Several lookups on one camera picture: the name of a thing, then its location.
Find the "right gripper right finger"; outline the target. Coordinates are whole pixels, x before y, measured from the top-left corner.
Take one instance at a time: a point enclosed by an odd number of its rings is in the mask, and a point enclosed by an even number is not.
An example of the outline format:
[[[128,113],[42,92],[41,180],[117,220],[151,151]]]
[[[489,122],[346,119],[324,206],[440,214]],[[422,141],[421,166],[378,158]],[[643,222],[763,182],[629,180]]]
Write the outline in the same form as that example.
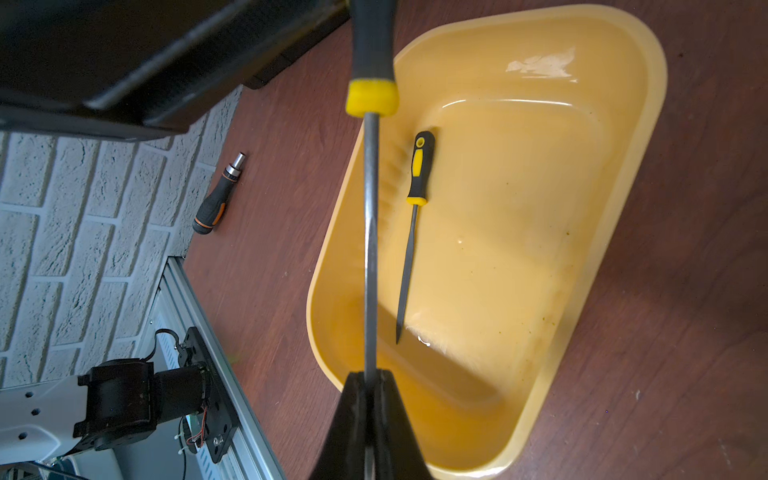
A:
[[[377,371],[373,389],[375,479],[432,479],[394,375]]]

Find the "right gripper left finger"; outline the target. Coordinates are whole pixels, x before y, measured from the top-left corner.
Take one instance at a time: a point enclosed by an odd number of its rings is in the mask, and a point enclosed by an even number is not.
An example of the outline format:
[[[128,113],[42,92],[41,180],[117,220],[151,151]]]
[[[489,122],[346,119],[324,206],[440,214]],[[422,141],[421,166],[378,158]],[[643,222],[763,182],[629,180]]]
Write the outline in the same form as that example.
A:
[[[364,373],[350,373],[309,479],[365,478],[367,401]]]

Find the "black yellow file tool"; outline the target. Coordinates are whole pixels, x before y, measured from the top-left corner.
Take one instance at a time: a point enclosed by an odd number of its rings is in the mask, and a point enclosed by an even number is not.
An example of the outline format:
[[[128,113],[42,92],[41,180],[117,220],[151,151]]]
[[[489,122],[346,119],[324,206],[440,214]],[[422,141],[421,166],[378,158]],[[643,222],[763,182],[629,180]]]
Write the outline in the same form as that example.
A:
[[[345,109],[363,120],[364,379],[371,389],[377,376],[379,126],[399,106],[394,74],[397,3],[350,1],[348,7],[352,70]]]
[[[429,130],[419,132],[414,140],[414,150],[410,166],[410,188],[407,195],[407,203],[412,207],[412,213],[398,301],[395,330],[395,341],[397,343],[400,342],[405,329],[405,315],[416,249],[417,221],[419,209],[427,203],[428,182],[434,163],[435,145],[435,135]]]

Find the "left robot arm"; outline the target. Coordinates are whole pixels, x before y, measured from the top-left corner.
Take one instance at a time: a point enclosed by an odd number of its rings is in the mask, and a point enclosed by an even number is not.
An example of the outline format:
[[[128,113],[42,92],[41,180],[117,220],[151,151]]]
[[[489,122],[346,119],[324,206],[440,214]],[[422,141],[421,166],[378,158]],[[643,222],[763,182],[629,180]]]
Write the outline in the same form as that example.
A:
[[[108,361],[83,375],[1,391],[1,464],[42,462],[148,438],[158,425],[203,411],[209,372],[157,372],[140,359]]]

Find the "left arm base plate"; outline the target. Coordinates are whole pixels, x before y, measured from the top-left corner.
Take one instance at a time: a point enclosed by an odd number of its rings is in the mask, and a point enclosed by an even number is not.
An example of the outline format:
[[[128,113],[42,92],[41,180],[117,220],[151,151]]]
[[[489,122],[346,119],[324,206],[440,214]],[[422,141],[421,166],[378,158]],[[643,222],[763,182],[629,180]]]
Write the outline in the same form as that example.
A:
[[[197,412],[201,426],[193,433],[198,437],[198,445],[205,444],[212,462],[218,464],[233,445],[241,422],[223,377],[197,327],[187,329],[179,347],[178,360],[180,368],[196,371],[192,385],[200,391]]]

